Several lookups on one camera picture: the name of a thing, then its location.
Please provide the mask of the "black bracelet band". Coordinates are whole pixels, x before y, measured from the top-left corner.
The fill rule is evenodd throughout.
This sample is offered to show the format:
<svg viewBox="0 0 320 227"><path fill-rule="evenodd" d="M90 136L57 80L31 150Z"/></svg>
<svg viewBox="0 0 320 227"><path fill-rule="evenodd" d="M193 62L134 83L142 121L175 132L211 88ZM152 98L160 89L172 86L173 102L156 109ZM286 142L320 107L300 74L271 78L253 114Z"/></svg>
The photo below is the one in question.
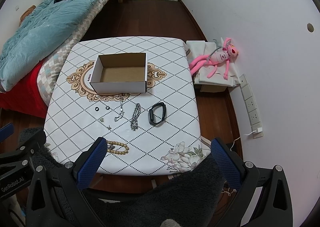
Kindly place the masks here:
<svg viewBox="0 0 320 227"><path fill-rule="evenodd" d="M166 119L167 107L164 102L154 104L148 111L149 124L160 126Z"/></svg>

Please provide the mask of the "white cardboard box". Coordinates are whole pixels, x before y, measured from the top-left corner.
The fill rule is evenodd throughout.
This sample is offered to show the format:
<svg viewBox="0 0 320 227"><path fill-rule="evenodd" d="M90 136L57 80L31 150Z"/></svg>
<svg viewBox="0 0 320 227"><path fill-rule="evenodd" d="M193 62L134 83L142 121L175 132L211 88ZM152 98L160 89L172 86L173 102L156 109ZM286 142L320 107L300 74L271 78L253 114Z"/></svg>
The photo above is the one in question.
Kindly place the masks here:
<svg viewBox="0 0 320 227"><path fill-rule="evenodd" d="M99 95L145 93L148 81L148 55L144 52L99 55L94 63L90 85Z"/></svg>

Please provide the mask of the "red bed sheet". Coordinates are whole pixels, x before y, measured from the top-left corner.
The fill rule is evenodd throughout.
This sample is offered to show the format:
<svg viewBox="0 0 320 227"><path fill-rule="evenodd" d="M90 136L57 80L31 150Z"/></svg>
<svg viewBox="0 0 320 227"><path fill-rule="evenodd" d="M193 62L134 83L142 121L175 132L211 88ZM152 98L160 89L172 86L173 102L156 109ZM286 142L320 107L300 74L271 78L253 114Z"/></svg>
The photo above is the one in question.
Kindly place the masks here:
<svg viewBox="0 0 320 227"><path fill-rule="evenodd" d="M9 92L1 93L0 106L3 109L45 118L48 106L44 103L37 86L37 76L44 60L23 77Z"/></svg>

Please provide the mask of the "black fuzzy garment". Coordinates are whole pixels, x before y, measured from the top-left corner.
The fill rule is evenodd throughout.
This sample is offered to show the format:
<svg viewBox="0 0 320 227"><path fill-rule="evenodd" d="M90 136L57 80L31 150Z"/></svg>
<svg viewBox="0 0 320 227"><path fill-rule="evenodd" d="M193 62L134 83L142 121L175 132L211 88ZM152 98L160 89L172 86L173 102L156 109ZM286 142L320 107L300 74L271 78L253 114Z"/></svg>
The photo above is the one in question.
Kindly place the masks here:
<svg viewBox="0 0 320 227"><path fill-rule="evenodd" d="M19 144L40 128L26 129ZM224 178L209 155L194 170L144 193L115 193L76 187L71 172L55 161L45 144L34 154L27 226L207 226Z"/></svg>

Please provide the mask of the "white power strip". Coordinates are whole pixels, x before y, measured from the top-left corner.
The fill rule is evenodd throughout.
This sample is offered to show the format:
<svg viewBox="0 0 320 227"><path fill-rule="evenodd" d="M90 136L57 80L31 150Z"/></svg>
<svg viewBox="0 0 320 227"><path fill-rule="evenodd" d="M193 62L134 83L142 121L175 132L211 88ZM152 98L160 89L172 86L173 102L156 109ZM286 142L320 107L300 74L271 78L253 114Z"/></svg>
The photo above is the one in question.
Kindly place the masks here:
<svg viewBox="0 0 320 227"><path fill-rule="evenodd" d="M251 136L253 139L260 138L263 136L263 132L259 134L252 133L258 127L263 128L258 106L253 95L253 91L251 89L251 86L249 85L249 82L245 74L242 74L239 77L239 79L240 79L240 89L241 89L242 97L246 106L249 123L251 126L251 132L249 134L246 134L246 136L248 137Z"/></svg>

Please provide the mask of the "patterned white tablecloth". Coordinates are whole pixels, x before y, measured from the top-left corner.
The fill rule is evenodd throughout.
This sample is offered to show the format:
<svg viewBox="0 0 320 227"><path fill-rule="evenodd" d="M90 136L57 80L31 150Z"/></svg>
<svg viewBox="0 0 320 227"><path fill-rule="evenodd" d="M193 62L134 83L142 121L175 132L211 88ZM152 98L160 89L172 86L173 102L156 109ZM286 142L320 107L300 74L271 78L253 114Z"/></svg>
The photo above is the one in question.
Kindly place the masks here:
<svg viewBox="0 0 320 227"><path fill-rule="evenodd" d="M148 55L146 92L97 95L89 84L95 60L99 55L125 52ZM168 37L114 37L77 43L56 81L44 124L54 159L62 164L75 161L103 137L114 149L98 168L102 174L156 176L184 173L198 166L209 148L200 138L186 52L182 40ZM167 116L155 127L149 124L148 111L158 102L165 103Z"/></svg>

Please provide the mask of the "white cloth covered box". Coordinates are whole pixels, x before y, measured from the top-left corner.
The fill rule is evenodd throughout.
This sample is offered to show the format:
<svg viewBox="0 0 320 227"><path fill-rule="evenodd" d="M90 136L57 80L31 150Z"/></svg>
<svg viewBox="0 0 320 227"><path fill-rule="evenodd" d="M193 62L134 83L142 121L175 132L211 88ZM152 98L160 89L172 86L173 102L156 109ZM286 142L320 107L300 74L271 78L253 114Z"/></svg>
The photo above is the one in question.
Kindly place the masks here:
<svg viewBox="0 0 320 227"><path fill-rule="evenodd" d="M204 40L188 40L187 41L187 60L190 64L192 60L201 55L208 55L217 47L223 45L223 39L221 42L214 40L213 42L205 42ZM231 57L228 79L223 78L225 73L226 64L222 63L217 66L216 73L211 77L207 78L207 75L214 70L214 67L211 65L205 65L200 68L192 77L194 77L195 84L201 85L213 85L217 87L231 87L234 88L240 85L240 79L236 67L234 64L236 57Z"/></svg>

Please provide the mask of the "teal blue quilt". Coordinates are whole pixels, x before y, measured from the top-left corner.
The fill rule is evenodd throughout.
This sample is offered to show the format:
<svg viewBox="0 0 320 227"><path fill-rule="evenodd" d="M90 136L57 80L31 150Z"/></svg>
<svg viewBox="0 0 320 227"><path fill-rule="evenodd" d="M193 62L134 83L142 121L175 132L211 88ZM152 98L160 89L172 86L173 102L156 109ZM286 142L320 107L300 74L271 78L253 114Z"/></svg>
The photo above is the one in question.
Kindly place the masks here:
<svg viewBox="0 0 320 227"><path fill-rule="evenodd" d="M98 0L44 0L3 45L1 91L10 91L75 30Z"/></svg>

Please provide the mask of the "pink panther plush toy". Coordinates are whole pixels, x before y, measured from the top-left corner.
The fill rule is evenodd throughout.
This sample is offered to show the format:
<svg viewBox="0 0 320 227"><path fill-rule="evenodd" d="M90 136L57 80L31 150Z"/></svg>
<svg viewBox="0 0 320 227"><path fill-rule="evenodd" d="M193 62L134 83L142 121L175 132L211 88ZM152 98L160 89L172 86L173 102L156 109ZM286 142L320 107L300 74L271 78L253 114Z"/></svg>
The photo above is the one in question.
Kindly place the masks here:
<svg viewBox="0 0 320 227"><path fill-rule="evenodd" d="M207 78L211 78L216 73L217 66L219 64L225 63L226 68L225 73L223 74L223 78L227 80L231 57L237 57L238 54L239 51L232 44L232 39L226 38L223 41L223 45L217 47L210 54L198 56L191 61L191 63L189 64L191 76L193 76L200 70L200 68L204 67L205 65L211 65L214 67L214 70L207 75Z"/></svg>

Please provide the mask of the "brown plush toy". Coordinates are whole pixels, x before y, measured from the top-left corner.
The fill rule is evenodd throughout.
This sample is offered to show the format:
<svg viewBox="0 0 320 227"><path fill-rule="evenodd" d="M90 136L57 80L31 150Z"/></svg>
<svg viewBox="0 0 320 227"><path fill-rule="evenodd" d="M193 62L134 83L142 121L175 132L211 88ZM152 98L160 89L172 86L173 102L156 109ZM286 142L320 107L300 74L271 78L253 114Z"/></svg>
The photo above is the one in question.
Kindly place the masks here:
<svg viewBox="0 0 320 227"><path fill-rule="evenodd" d="M29 7L21 16L20 16L20 22L19 25L21 25L21 23L24 21L24 19L29 16L33 10L35 10L36 6L32 5L31 7Z"/></svg>

